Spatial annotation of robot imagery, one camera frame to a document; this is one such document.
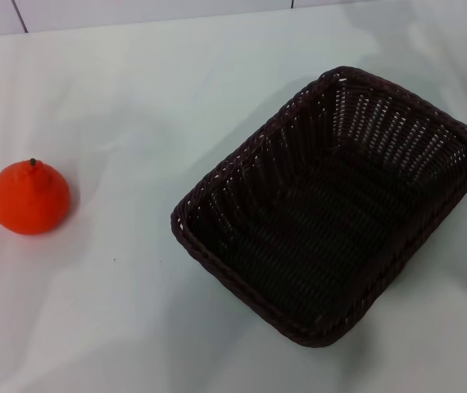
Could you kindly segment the dark brown woven basket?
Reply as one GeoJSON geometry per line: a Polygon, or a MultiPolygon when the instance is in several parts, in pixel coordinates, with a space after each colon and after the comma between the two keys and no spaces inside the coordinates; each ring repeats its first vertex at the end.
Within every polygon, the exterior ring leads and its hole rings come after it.
{"type": "Polygon", "coordinates": [[[467,193],[467,125],[350,66],[310,82],[173,209],[201,266],[289,340],[349,332],[467,193]]]}

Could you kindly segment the orange tangerine with stem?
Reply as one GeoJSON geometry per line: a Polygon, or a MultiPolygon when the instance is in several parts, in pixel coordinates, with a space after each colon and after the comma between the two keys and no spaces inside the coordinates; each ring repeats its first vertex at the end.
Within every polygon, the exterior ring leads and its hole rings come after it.
{"type": "Polygon", "coordinates": [[[0,172],[0,224],[18,234],[56,228],[70,210],[70,187],[56,169],[31,158],[0,172]]]}

